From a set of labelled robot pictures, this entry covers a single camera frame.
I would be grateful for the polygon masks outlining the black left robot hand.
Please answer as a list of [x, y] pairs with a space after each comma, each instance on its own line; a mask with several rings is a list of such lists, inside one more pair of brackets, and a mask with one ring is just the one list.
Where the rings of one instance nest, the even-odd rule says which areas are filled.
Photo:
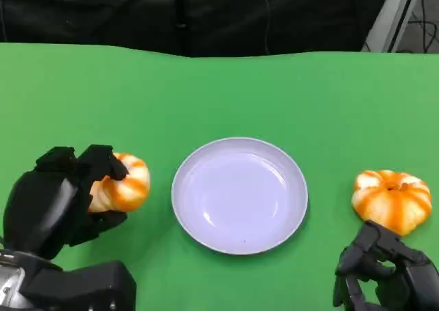
[[14, 184], [3, 214], [3, 246], [52, 260], [64, 245], [94, 240], [120, 225], [119, 211], [91, 214], [93, 183], [116, 181], [128, 173], [112, 146], [91, 145], [79, 157], [72, 147], [57, 146], [36, 160]]

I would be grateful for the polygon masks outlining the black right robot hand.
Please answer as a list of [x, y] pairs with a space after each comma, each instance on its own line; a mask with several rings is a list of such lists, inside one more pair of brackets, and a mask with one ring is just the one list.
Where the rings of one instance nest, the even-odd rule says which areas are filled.
[[365, 221], [340, 253], [333, 306], [345, 310], [437, 310], [438, 269], [395, 232]]

